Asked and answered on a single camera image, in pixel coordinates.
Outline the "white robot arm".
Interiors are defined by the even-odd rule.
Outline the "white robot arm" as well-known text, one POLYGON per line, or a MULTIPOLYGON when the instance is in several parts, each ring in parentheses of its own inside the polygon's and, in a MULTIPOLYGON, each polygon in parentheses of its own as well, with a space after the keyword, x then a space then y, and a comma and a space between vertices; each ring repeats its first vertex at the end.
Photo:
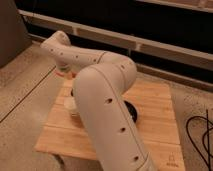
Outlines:
POLYGON ((63 31, 42 42, 58 69, 80 68, 73 95, 83 125, 104 171, 157 171, 123 100, 137 77, 127 56, 73 46, 63 31))

